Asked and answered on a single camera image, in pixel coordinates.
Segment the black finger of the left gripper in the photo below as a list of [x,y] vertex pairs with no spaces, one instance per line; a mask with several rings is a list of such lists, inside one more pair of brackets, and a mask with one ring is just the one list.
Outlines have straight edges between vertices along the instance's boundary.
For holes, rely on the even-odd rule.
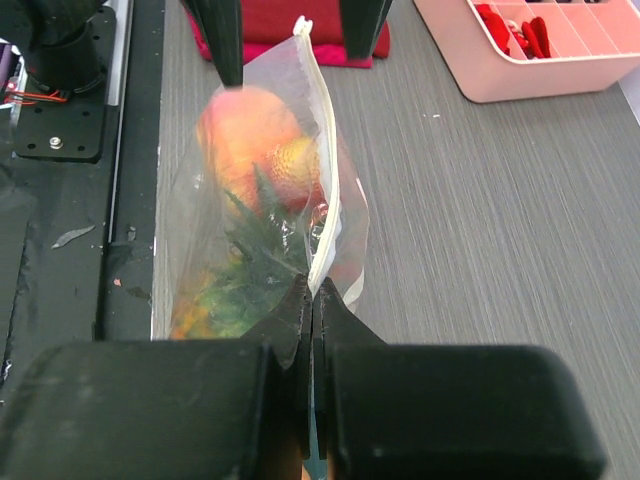
[[225,87],[243,84],[243,24],[239,0],[186,0]]

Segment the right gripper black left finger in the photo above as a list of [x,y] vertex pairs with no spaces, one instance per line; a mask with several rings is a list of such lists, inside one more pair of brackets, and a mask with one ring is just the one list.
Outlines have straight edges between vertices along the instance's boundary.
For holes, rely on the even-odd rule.
[[299,366],[311,293],[297,276],[236,339],[68,343],[26,370],[1,421],[5,479],[298,479]]

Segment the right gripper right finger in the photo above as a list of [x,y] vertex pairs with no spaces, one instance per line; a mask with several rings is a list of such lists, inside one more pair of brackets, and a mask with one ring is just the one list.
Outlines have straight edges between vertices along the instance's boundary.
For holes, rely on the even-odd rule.
[[388,344],[325,280],[312,310],[320,456],[334,479],[598,479],[565,362],[536,345]]

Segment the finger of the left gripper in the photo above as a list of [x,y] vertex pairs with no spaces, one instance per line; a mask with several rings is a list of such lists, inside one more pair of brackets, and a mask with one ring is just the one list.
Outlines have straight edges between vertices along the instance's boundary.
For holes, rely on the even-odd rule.
[[348,59],[365,59],[373,54],[391,4],[391,0],[339,1]]

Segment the orange toy peach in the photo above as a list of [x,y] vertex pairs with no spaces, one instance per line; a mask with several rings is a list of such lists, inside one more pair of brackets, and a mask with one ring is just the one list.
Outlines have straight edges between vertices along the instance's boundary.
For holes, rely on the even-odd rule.
[[220,187],[252,210],[258,205],[254,168],[267,171],[268,156],[302,135],[287,105],[255,86],[216,93],[202,112],[196,132],[207,167]]

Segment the orange toy pineapple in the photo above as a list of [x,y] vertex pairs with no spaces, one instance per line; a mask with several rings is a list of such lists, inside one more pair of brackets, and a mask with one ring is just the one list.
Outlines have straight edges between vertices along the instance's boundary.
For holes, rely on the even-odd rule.
[[286,210],[271,180],[254,168],[258,205],[222,189],[226,218],[197,237],[174,294],[168,338],[239,338],[308,272],[303,219]]

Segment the clear zip top bag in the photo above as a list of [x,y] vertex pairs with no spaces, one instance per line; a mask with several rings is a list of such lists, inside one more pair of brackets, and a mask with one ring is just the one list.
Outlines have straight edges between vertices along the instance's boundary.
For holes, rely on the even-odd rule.
[[369,209],[299,17],[219,87],[169,179],[155,247],[155,340],[237,338],[296,277],[330,279],[355,309],[364,286]]

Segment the red folded cloth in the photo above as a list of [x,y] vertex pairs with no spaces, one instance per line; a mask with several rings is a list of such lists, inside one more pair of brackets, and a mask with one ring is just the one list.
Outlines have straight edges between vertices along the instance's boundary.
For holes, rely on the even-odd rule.
[[[339,1],[240,1],[242,11],[243,66],[275,46],[303,37],[321,66],[369,69],[376,58],[390,54],[391,37],[386,21],[374,52],[365,59],[348,59],[341,27]],[[212,61],[199,27],[181,3],[202,58]]]

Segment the pink compartment organizer box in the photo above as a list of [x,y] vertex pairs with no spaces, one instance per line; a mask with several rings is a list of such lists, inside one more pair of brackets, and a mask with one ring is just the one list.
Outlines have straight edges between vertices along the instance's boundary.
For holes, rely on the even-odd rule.
[[631,1],[418,1],[462,94],[491,103],[605,90],[639,66]]

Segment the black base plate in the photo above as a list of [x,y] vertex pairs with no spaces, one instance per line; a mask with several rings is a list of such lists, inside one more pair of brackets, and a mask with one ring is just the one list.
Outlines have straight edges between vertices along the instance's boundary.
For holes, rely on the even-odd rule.
[[1,402],[70,342],[151,336],[165,5],[100,1],[44,90],[1,36]]

